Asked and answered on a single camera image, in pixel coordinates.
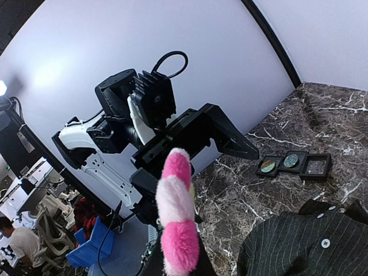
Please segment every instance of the pinstripe fabric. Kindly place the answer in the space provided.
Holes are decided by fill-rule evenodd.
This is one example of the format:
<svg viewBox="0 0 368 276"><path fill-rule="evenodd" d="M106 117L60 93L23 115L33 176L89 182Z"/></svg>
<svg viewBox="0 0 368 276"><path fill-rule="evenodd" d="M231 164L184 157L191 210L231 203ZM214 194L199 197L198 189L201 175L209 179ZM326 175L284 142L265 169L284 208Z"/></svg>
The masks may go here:
<svg viewBox="0 0 368 276"><path fill-rule="evenodd" d="M367 225L323 206L313 214L285 212L259 224L240 247L238 276L368 275ZM331 243L327 248L324 239Z"/></svg>

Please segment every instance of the dark marble surface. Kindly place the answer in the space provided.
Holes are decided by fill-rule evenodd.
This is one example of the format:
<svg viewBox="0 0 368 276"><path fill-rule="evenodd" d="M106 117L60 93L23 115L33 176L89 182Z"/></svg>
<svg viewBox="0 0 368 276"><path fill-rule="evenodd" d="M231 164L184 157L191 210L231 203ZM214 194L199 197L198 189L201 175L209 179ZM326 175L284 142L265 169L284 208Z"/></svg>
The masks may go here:
<svg viewBox="0 0 368 276"><path fill-rule="evenodd" d="M193 179L201 236L218 275L236 275L239 246L260 222L310 199L368 207L368 92L305 83L246 135L265 155L328 152L326 182L255 175L260 160L222 156Z"/></svg>

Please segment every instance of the pink fluffy stick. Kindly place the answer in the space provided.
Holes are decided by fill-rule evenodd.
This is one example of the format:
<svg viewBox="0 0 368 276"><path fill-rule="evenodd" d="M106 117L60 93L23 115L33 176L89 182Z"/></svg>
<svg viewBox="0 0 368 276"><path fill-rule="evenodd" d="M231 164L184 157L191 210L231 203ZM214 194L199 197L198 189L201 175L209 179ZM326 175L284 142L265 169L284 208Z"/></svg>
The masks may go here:
<svg viewBox="0 0 368 276"><path fill-rule="evenodd" d="M187 276L198 263L200 246L194 206L189 194L189 155L174 148L168 155L156 192L165 271L168 276Z"/></svg>

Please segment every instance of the round disc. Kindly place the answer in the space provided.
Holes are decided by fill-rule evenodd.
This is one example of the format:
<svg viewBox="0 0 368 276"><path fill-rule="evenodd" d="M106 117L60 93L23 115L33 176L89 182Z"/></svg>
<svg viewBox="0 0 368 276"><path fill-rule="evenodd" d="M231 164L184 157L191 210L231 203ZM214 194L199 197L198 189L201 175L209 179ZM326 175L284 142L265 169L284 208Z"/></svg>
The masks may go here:
<svg viewBox="0 0 368 276"><path fill-rule="evenodd" d="M275 168L276 163L272 160L267 160L260 165L260 171L267 174L273 171Z"/></svg>
<svg viewBox="0 0 368 276"><path fill-rule="evenodd" d="M292 168L292 167L295 167L298 164L298 162L299 162L299 156L297 154L290 154L283 161L283 165L285 166L285 168Z"/></svg>

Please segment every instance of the red object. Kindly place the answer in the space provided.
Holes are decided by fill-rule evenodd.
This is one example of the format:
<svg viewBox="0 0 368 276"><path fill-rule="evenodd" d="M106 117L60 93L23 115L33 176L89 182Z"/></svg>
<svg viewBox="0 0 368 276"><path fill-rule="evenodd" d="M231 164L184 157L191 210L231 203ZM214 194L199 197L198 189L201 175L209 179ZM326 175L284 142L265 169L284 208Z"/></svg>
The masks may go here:
<svg viewBox="0 0 368 276"><path fill-rule="evenodd" d="M101 221L105 221L106 217L96 210L95 206L88 202L87 199L82 198L74 206L74 231L77 232L81 228L85 233L86 240L89 240L93 230L93 226L96 223L97 216L100 217Z"/></svg>

